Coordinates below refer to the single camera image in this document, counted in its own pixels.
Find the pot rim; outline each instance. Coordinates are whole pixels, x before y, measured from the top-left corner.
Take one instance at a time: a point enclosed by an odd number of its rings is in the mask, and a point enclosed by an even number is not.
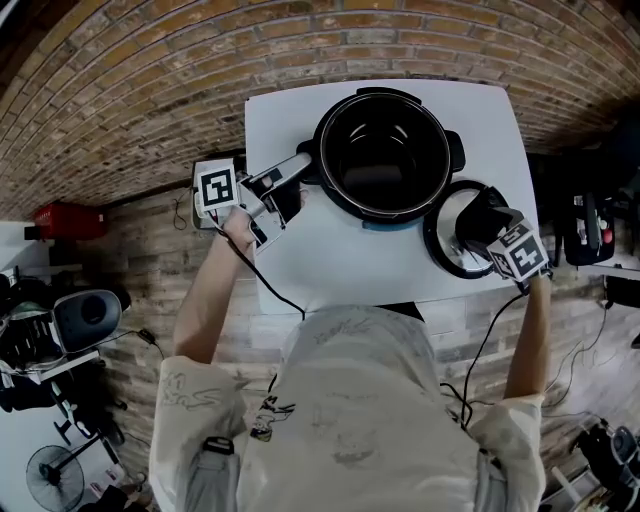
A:
[[[442,179],[440,180],[440,183],[438,184],[436,189],[429,195],[428,198],[421,201],[416,206],[412,206],[410,208],[404,208],[402,210],[380,210],[378,208],[372,208],[371,206],[367,206],[361,203],[360,201],[356,201],[355,199],[353,199],[335,181],[333,176],[327,171],[328,165],[326,162],[324,147],[326,145],[327,132],[331,128],[331,125],[335,122],[336,118],[340,114],[342,114],[348,107],[353,106],[359,101],[370,100],[372,98],[377,98],[377,97],[393,98],[395,100],[402,101],[408,104],[409,106],[411,106],[412,108],[418,110],[418,112],[424,115],[429,121],[431,121],[431,123],[435,125],[436,130],[440,135],[442,143],[444,144],[444,147],[445,147],[445,154],[446,154],[446,162],[444,165],[445,171],[443,173]],[[342,103],[338,103],[337,105],[335,105],[334,109],[335,110],[330,113],[329,117],[321,127],[320,138],[318,141],[318,150],[320,154],[320,164],[321,164],[321,171],[322,171],[320,174],[322,175],[325,181],[328,181],[327,186],[334,189],[338,194],[340,194],[340,196],[345,201],[348,201],[353,206],[360,209],[364,214],[373,215],[376,217],[388,218],[388,217],[397,217],[398,215],[412,214],[412,213],[418,212],[419,210],[427,206],[431,206],[433,204],[433,202],[438,198],[438,196],[442,193],[444,188],[447,186],[447,183],[449,183],[449,181],[451,180],[452,171],[451,171],[451,148],[449,147],[449,141],[447,140],[447,136],[445,135],[444,128],[440,124],[440,121],[438,121],[438,119],[436,119],[436,117],[431,112],[429,112],[429,110],[427,110],[424,106],[416,103],[415,101],[411,101],[410,99],[404,96],[395,95],[392,92],[370,92],[370,93],[364,93],[361,95],[356,94],[354,96],[344,99]]]

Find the red object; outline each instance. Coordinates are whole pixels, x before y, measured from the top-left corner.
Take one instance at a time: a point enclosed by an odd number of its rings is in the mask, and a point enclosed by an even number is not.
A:
[[[96,208],[78,204],[51,203],[33,219],[40,240],[91,240],[107,232],[104,215]]]

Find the power cord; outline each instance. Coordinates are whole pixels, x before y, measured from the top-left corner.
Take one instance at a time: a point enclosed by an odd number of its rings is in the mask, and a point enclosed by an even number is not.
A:
[[[458,393],[458,390],[448,382],[441,382],[440,387],[446,387],[446,388],[449,388],[451,391],[453,391],[453,395],[447,395],[446,393],[443,393],[443,395],[448,396],[449,398],[457,398],[458,400],[460,400],[460,402],[462,403],[462,408],[464,409],[465,407],[467,407],[469,409],[469,421],[471,421],[471,416],[473,416],[473,408],[471,407],[471,405],[469,405],[468,402],[465,402],[462,399],[462,397],[460,396],[460,393]]]
[[[543,409],[551,409],[553,407],[557,407],[558,405],[560,405],[564,401],[564,399],[569,394],[569,390],[571,389],[571,384],[573,383],[573,365],[575,364],[578,355],[582,354],[583,352],[588,352],[589,350],[591,350],[593,347],[596,346],[596,343],[598,343],[598,340],[600,339],[600,336],[602,335],[602,331],[604,331],[605,323],[607,322],[607,311],[609,311],[609,309],[611,309],[612,305],[613,305],[613,303],[607,303],[607,305],[604,307],[604,315],[602,315],[602,324],[600,325],[600,330],[598,331],[598,335],[596,336],[596,339],[593,341],[593,343],[591,345],[589,345],[587,348],[581,348],[575,354],[573,354],[573,358],[571,359],[571,366],[570,366],[570,370],[569,370],[569,385],[567,386],[567,389],[565,390],[564,394],[555,403],[543,405],[542,406]],[[558,380],[558,377],[560,376],[560,371],[562,370],[562,363],[560,363],[560,368],[558,368],[558,375],[556,376],[555,379],[553,379],[551,384],[549,384],[549,386],[547,386],[547,389],[545,390],[545,392],[548,391],[551,388],[551,386],[553,386],[553,384],[555,384],[555,382]]]
[[[147,446],[149,449],[151,449],[151,443],[149,443],[148,441],[145,441],[144,439],[140,439],[139,437],[134,436],[132,433],[130,432],[124,432],[125,436],[129,436],[131,439],[134,439],[136,441],[138,441],[141,444],[144,444],[145,446]]]
[[[560,378],[560,374],[562,373],[562,367],[564,366],[564,363],[567,359],[569,359],[569,357],[571,357],[571,354],[573,354],[573,351],[575,349],[577,349],[582,343],[584,342],[584,340],[580,340],[578,341],[578,343],[576,343],[571,350],[569,350],[569,352],[567,352],[565,354],[565,356],[562,358],[562,360],[560,361],[560,366],[558,366],[558,373],[556,373],[556,376],[553,378],[553,380],[551,381],[551,383],[545,388],[544,392],[546,393],[547,391],[549,391],[551,389],[551,387],[557,382],[557,380]]]
[[[469,388],[469,377],[471,377],[471,370],[473,370],[473,367],[476,365],[476,363],[478,362],[478,359],[480,358],[480,354],[482,353],[482,349],[484,348],[484,346],[487,343],[487,340],[489,339],[489,335],[491,334],[491,331],[493,330],[493,326],[496,323],[496,320],[498,320],[498,318],[500,317],[500,315],[504,312],[505,309],[507,309],[509,306],[511,306],[511,304],[513,304],[515,301],[521,299],[522,297],[524,297],[523,294],[517,295],[516,297],[509,299],[504,306],[502,306],[498,312],[496,313],[496,315],[493,317],[493,320],[491,321],[491,324],[489,324],[489,330],[487,331],[486,336],[484,337],[484,340],[482,341],[482,343],[480,344],[480,348],[478,349],[478,353],[476,354],[475,359],[473,360],[473,362],[471,363],[471,366],[469,366],[469,370],[467,371],[467,376],[464,379],[464,392],[462,394],[462,410],[460,413],[460,419],[462,424],[464,425],[464,428],[466,429],[469,426],[469,422],[471,421],[471,415],[469,415],[469,418],[466,420],[465,422],[465,415],[464,415],[464,408],[465,408],[465,404],[467,407],[470,407],[468,402],[467,402],[467,391]]]
[[[164,359],[164,352],[160,348],[160,345],[158,345],[157,343],[150,343],[150,345],[153,345],[154,347],[156,347],[158,349],[158,352],[160,352],[160,357]]]
[[[184,197],[184,195],[189,192],[189,190],[191,189],[191,187],[188,187],[187,190],[185,190],[182,194],[180,194],[180,196],[178,197],[178,199],[173,199],[173,202],[175,203],[175,210],[173,212],[173,227],[176,228],[178,231],[184,231],[185,229],[187,229],[187,226],[189,224],[187,224],[187,221],[184,220],[184,217],[182,217],[179,213],[178,213],[178,208],[180,207],[180,201],[182,201],[182,198]],[[184,225],[182,225],[182,227],[178,227],[177,224],[177,220],[180,219],[180,222]]]
[[[242,251],[240,249],[238,249],[238,246],[235,244],[235,242],[231,239],[231,237],[226,233],[226,231],[224,229],[222,229],[220,227],[220,225],[216,222],[213,214],[211,212],[208,212],[209,216],[211,217],[211,221],[213,222],[213,225],[216,228],[216,231],[218,232],[218,234],[224,238],[227,243],[229,244],[229,247],[231,247],[231,250],[233,252],[236,253],[236,255],[238,256],[238,258],[240,258],[242,260],[242,262],[251,269],[251,271],[256,275],[256,277],[258,279],[260,279],[260,281],[262,281],[262,284],[264,284],[267,287],[267,290],[269,290],[274,297],[276,297],[278,300],[284,302],[285,304],[288,304],[289,306],[291,306],[292,308],[300,311],[300,314],[302,315],[302,320],[304,321],[306,318],[306,313],[304,311],[304,309],[302,309],[300,306],[298,306],[297,304],[294,304],[293,302],[291,302],[289,299],[285,299],[282,295],[280,295],[277,291],[275,291],[273,289],[273,287],[269,284],[269,282],[264,278],[264,276],[260,273],[260,271],[255,267],[255,265],[253,263],[251,263],[251,261],[249,260],[249,258],[247,258],[244,254],[242,254]]]
[[[450,386],[450,384],[447,384],[445,382],[440,384],[441,386]],[[462,402],[462,397],[456,393],[456,395],[449,395],[447,393],[442,393],[443,396],[447,396],[449,398],[457,398],[458,400],[460,400]],[[496,402],[489,402],[487,400],[479,400],[474,398],[473,400],[469,400],[467,402],[467,407],[471,408],[471,404],[480,404],[480,405],[486,405],[487,407],[491,407],[496,405]],[[589,416],[593,416],[594,418],[598,418],[600,421],[603,420],[603,418],[601,416],[598,416],[596,413],[591,412],[591,411],[580,411],[580,412],[570,412],[570,413],[566,413],[566,414],[543,414],[542,417],[543,418],[568,418],[568,417],[573,417],[573,416],[584,416],[584,415],[589,415]]]
[[[83,349],[80,349],[80,350],[72,350],[71,352],[67,352],[65,355],[78,354],[80,352],[86,352],[87,350],[91,350],[93,348],[99,347],[100,345],[104,345],[105,343],[109,343],[110,341],[119,340],[120,338],[122,338],[124,336],[128,336],[129,334],[138,334],[138,331],[123,332],[122,334],[120,334],[118,336],[114,336],[113,338],[109,338],[107,340],[102,340],[100,343],[96,343],[95,345],[93,345],[91,347],[83,348]]]

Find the white table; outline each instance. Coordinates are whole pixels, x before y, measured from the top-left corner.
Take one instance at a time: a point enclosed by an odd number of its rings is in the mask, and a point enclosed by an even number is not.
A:
[[[456,131],[467,164],[455,175],[495,186],[512,208],[537,225],[529,166],[504,90],[440,80],[370,80],[315,85],[251,98],[246,104],[247,170],[257,174],[295,154],[325,112],[359,87],[392,87],[422,100]],[[390,304],[459,297],[512,286],[497,275],[464,280],[442,270],[422,242],[422,227],[374,232],[312,187],[285,233],[256,258],[284,297],[313,311],[343,304]],[[295,312],[259,283],[266,314]]]

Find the black cable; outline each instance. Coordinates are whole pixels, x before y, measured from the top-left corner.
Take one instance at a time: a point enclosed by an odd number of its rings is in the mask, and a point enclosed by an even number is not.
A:
[[[233,252],[236,253],[236,255],[238,256],[238,258],[240,258],[242,260],[242,262],[251,269],[251,271],[256,275],[256,277],[258,279],[260,279],[260,281],[262,281],[262,284],[264,284],[267,289],[280,301],[284,302],[285,304],[288,304],[289,306],[291,306],[294,309],[297,309],[298,311],[300,311],[300,314],[302,315],[302,320],[304,321],[306,318],[306,314],[304,309],[302,309],[300,306],[294,304],[293,302],[291,302],[289,299],[285,299],[282,295],[280,295],[277,291],[275,291],[273,289],[273,287],[269,284],[269,282],[264,278],[264,276],[260,273],[260,271],[255,267],[255,265],[253,263],[251,263],[251,261],[249,261],[249,258],[247,258],[244,254],[242,254],[242,251],[240,249],[238,249],[238,246],[235,244],[235,242],[231,239],[231,237],[220,227],[218,227],[217,222],[215,221],[213,215],[211,214],[211,212],[209,212],[209,216],[211,217],[211,220],[214,222],[214,224],[216,225],[216,231],[218,232],[218,234],[224,238],[227,243],[229,244],[229,247],[231,247],[231,250]]]
[[[273,379],[271,379],[271,382],[269,383],[269,387],[267,388],[267,393],[271,393],[271,388],[273,388],[273,385],[276,383],[277,378],[278,378],[278,374],[276,373],[273,376]]]
[[[495,402],[488,402],[486,400],[479,400],[477,398],[474,398],[473,400],[469,400],[467,403],[469,405],[471,405],[471,404],[480,404],[480,405],[487,405],[489,407],[491,407],[492,405],[496,405]]]
[[[573,351],[578,348],[580,346],[581,343],[583,343],[584,340],[580,340],[578,341],[578,343],[576,343],[573,347],[571,347],[571,350],[569,350],[569,352],[567,352],[565,354],[565,356],[562,358],[562,360],[560,361],[560,366],[558,366],[558,373],[556,374],[556,376],[553,378],[553,380],[551,381],[551,383],[546,387],[546,389],[544,390],[545,393],[547,391],[549,391],[551,389],[551,386],[553,386],[556,381],[560,378],[560,374],[562,373],[562,367],[564,366],[564,363],[567,359],[569,359],[569,357],[571,356],[571,354],[573,354]]]
[[[148,446],[148,447],[149,447],[149,449],[151,449],[151,443],[149,443],[148,441],[145,441],[144,439],[140,439],[139,437],[134,436],[134,435],[133,435],[132,433],[130,433],[130,432],[124,432],[124,435],[125,435],[125,436],[129,436],[129,437],[131,437],[132,439],[135,439],[135,440],[136,440],[136,441],[138,441],[139,443],[142,443],[142,444],[144,444],[144,445]]]
[[[600,335],[602,334],[602,331],[604,330],[604,325],[605,325],[606,321],[607,321],[607,308],[604,309],[604,315],[602,316],[602,325],[600,326],[600,330],[598,331],[598,335],[596,336],[596,339],[587,348],[581,348],[575,354],[573,354],[573,358],[571,359],[571,366],[569,367],[570,368],[570,370],[569,370],[569,385],[567,386],[567,389],[565,390],[564,394],[562,395],[562,397],[560,397],[560,400],[558,400],[556,403],[543,405],[542,406],[543,409],[551,409],[553,407],[557,407],[567,397],[567,395],[569,394],[569,390],[571,389],[571,384],[573,383],[573,365],[575,364],[578,355],[582,354],[583,352],[588,352],[593,347],[595,347],[596,343],[598,343],[598,340],[600,339]]]
[[[157,343],[149,343],[149,345],[153,345],[154,347],[156,347],[158,349],[158,352],[160,352],[160,356],[162,357],[162,359],[164,359],[164,352],[160,348],[160,345],[158,345]]]
[[[67,352],[65,355],[69,355],[69,354],[77,354],[79,352],[85,352],[87,350],[92,350],[95,347],[99,347],[100,345],[104,345],[105,343],[109,343],[110,341],[115,341],[115,340],[119,340],[120,338],[122,338],[123,336],[127,336],[128,334],[137,334],[138,331],[127,331],[127,332],[123,332],[122,334],[120,334],[119,336],[114,336],[113,338],[109,338],[108,340],[102,340],[99,343],[96,343],[95,345],[92,345],[91,347],[87,347],[87,348],[83,348],[80,350],[73,350],[71,352]]]
[[[517,295],[516,297],[514,297],[513,299],[509,299],[507,301],[507,303],[498,310],[498,312],[496,313],[496,316],[493,317],[493,320],[491,321],[491,324],[489,325],[489,330],[487,331],[487,335],[484,337],[484,340],[482,341],[482,344],[480,345],[480,348],[478,349],[478,353],[476,354],[475,359],[471,363],[471,366],[469,366],[469,370],[467,371],[467,376],[464,379],[464,392],[462,394],[462,403],[463,403],[463,405],[462,405],[462,411],[461,411],[461,416],[460,416],[461,419],[462,419],[462,423],[463,423],[465,428],[469,425],[469,420],[470,420],[470,418],[469,418],[465,422],[464,404],[467,403],[467,390],[469,388],[469,377],[471,376],[471,370],[473,370],[473,367],[476,365],[476,362],[478,361],[478,358],[480,357],[480,354],[482,353],[482,349],[484,348],[484,346],[487,343],[487,340],[489,339],[489,335],[491,334],[493,326],[495,325],[496,320],[498,320],[498,317],[504,312],[505,309],[507,309],[509,306],[511,306],[511,304],[513,304],[518,299],[521,299],[522,297],[524,297],[524,295],[520,294],[520,295]]]
[[[469,421],[471,421],[471,416],[473,416],[473,409],[471,408],[471,406],[466,403],[462,397],[460,396],[460,393],[458,393],[458,390],[456,388],[454,388],[451,384],[449,384],[448,382],[441,382],[440,383],[440,387],[447,387],[449,388],[451,391],[453,391],[453,394],[455,395],[452,398],[457,398],[458,400],[460,400],[460,402],[462,403],[462,407],[464,408],[465,406],[469,409]]]
[[[187,188],[187,190],[185,190],[182,194],[180,194],[180,197],[178,197],[178,199],[174,199],[173,202],[175,203],[176,207],[175,207],[175,211],[173,212],[173,227],[176,228],[178,231],[184,231],[185,229],[187,229],[187,226],[189,224],[187,224],[187,221],[184,220],[184,217],[182,217],[179,213],[178,213],[178,208],[180,207],[180,201],[182,201],[182,198],[184,197],[184,195],[189,192],[189,190],[191,189],[191,187]],[[180,219],[183,223],[184,226],[182,226],[181,228],[178,227],[178,224],[176,223],[176,220]]]

